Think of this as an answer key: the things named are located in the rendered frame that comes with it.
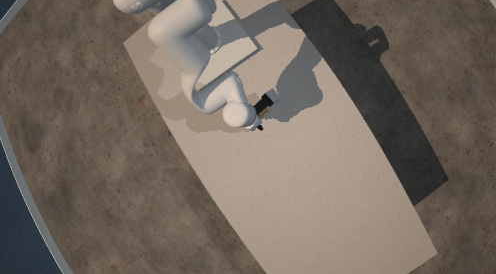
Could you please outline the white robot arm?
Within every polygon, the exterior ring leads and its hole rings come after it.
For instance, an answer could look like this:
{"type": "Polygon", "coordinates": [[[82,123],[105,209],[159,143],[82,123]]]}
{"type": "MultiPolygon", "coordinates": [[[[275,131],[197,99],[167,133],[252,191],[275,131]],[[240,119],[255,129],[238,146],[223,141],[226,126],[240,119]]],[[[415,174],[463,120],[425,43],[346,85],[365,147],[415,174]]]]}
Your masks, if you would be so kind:
{"type": "Polygon", "coordinates": [[[212,14],[217,9],[215,0],[113,2],[120,11],[127,14],[137,14],[149,9],[157,15],[149,24],[149,38],[182,70],[183,92],[200,112],[209,115],[224,107],[222,115],[227,125],[234,128],[247,127],[253,124],[256,114],[280,99],[272,88],[252,106],[247,101],[241,78],[234,71],[223,74],[199,91],[194,89],[209,63],[210,56],[217,52],[222,44],[220,31],[208,26],[212,14]]]}

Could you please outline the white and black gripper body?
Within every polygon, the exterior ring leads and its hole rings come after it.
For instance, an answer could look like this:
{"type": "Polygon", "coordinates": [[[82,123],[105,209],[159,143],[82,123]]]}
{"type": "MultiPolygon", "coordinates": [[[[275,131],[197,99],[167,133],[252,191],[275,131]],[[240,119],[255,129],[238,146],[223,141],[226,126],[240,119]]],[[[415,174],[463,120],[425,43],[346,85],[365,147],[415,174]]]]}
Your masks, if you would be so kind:
{"type": "Polygon", "coordinates": [[[247,126],[247,127],[245,127],[245,128],[247,128],[247,129],[248,129],[248,130],[250,130],[250,131],[254,131],[254,130],[256,130],[256,129],[257,129],[257,127],[258,127],[259,125],[261,125],[261,124],[262,124],[262,120],[261,120],[261,119],[259,118],[259,116],[256,114],[256,119],[255,119],[255,121],[253,122],[253,124],[251,124],[250,126],[247,126]]]}

